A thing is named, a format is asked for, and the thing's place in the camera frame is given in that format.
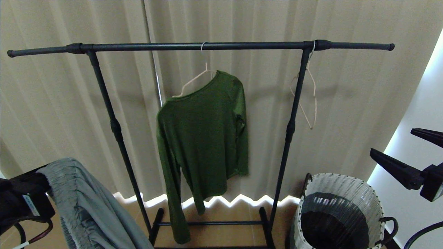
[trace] neckline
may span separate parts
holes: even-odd
[[[220,75],[220,71],[217,70],[217,72],[216,72],[214,78],[212,78],[212,79],[211,79],[206,85],[204,85],[202,88],[200,88],[200,89],[198,89],[197,91],[192,92],[192,93],[190,93],[190,94],[188,94],[188,95],[185,95],[185,96],[181,96],[181,97],[169,97],[169,98],[167,99],[167,101],[181,101],[181,100],[188,99],[188,98],[190,98],[190,97],[192,97],[192,96],[194,96],[194,95],[197,95],[197,94],[203,92],[203,91],[204,91],[206,88],[208,88],[210,85],[212,85],[212,84],[214,83],[214,81],[218,78],[219,75]]]

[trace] beige curtain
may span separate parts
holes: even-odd
[[[299,110],[281,198],[297,196],[306,173],[366,180],[402,118],[443,27],[441,1],[1,1],[1,170],[15,176],[60,157],[79,159],[111,191],[133,195],[85,55],[11,59],[8,49],[82,43],[260,42],[328,39],[395,43],[394,51],[316,51],[317,123]],[[165,193],[155,115],[204,70],[244,84],[250,176],[224,196],[273,197],[290,115],[290,81],[301,51],[98,53],[144,200]],[[186,92],[203,86],[209,75]],[[313,85],[301,103],[313,119]],[[184,188],[183,201],[190,197]]]

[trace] white wall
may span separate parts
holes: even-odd
[[[394,133],[385,154],[423,170],[430,164],[443,162],[443,148],[412,134],[412,128],[443,132],[443,35],[434,49],[417,91]],[[386,216],[397,218],[400,229],[395,238],[403,248],[420,229],[443,220],[443,198],[429,202],[419,191],[407,190],[379,165],[368,183],[373,186]],[[442,248],[443,228],[420,237],[411,248]]]

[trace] black metal clothing rack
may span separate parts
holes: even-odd
[[[201,225],[262,225],[264,237],[266,240],[266,246],[235,246],[235,247],[212,247],[223,249],[275,249],[274,241],[272,239],[271,231],[272,225],[276,215],[277,202],[280,196],[281,185],[283,181],[283,175],[286,168],[286,161],[288,159],[289,146],[291,145],[292,135],[295,131],[295,116],[297,114],[298,102],[300,100],[300,94],[303,86],[303,80],[305,76],[306,66],[309,59],[309,54],[314,47],[313,41],[304,42],[253,42],[253,43],[205,43],[202,46],[201,43],[125,43],[125,44],[82,44],[73,43],[64,47],[45,47],[35,49],[24,49],[8,51],[10,57],[33,55],[33,54],[55,54],[55,53],[71,53],[71,54],[87,54],[91,61],[92,67],[97,77],[98,85],[100,87],[101,95],[105,101],[106,109],[109,114],[111,129],[114,133],[115,139],[119,145],[120,152],[123,156],[124,164],[129,174],[132,187],[137,197],[137,202],[140,206],[143,219],[146,223],[146,227],[149,232],[149,240],[152,245],[155,244],[157,234],[160,226],[170,226],[169,222],[162,222],[164,210],[159,208],[155,220],[151,226],[148,215],[143,205],[143,200],[140,195],[140,190],[132,170],[131,161],[126,150],[123,135],[121,133],[121,126],[115,117],[115,113],[109,98],[108,91],[106,89],[105,81],[101,73],[100,64],[97,58],[96,52],[103,51],[171,51],[171,50],[270,50],[270,49],[301,49],[303,50],[301,65],[299,70],[299,77],[297,80],[297,87],[295,89],[294,102],[292,104],[291,117],[286,128],[285,144],[283,149],[283,156],[281,159],[279,175],[277,179],[276,193],[274,197],[274,203],[272,205],[272,211],[268,220],[264,207],[259,209],[260,221],[219,221],[219,222],[188,222],[190,226]],[[381,43],[333,43],[327,40],[315,40],[315,50],[327,50],[327,49],[372,49],[372,50],[387,50],[394,49],[394,44],[381,44]]]

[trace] gray fleece fabric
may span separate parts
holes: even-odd
[[[73,158],[37,171],[48,179],[70,249],[154,249],[131,215]]]

